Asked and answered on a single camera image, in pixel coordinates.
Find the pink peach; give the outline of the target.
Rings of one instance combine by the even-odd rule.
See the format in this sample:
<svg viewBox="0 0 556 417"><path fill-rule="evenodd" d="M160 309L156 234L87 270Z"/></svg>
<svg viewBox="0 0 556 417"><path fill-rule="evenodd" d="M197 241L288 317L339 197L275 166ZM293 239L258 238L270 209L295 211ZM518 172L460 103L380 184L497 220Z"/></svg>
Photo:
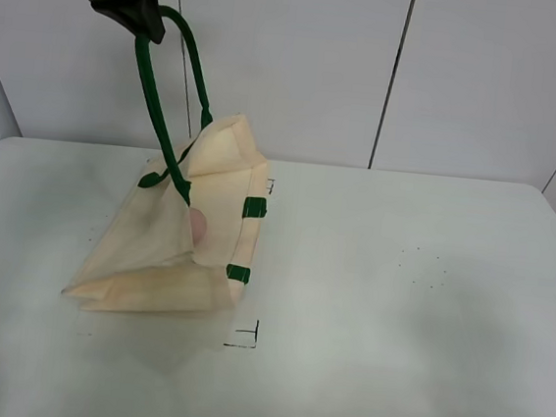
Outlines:
<svg viewBox="0 0 556 417"><path fill-rule="evenodd" d="M196 208L189 209L191 238L194 246L201 243L207 232L207 220L203 212Z"/></svg>

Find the cream linen bag green handles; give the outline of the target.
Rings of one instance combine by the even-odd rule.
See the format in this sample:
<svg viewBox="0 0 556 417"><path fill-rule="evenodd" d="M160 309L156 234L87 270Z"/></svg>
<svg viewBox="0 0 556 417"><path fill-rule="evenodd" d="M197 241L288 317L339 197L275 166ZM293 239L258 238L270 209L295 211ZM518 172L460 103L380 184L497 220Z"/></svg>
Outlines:
<svg viewBox="0 0 556 417"><path fill-rule="evenodd" d="M268 208L269 163L248 120L214 120L191 28L162 6L184 39L201 105L201 131L172 145L150 56L150 40L135 39L143 94L161 154L148 162L108 230L62 291L83 310L191 312L228 310L251 278ZM189 209L203 212L207 232L193 245Z"/></svg>

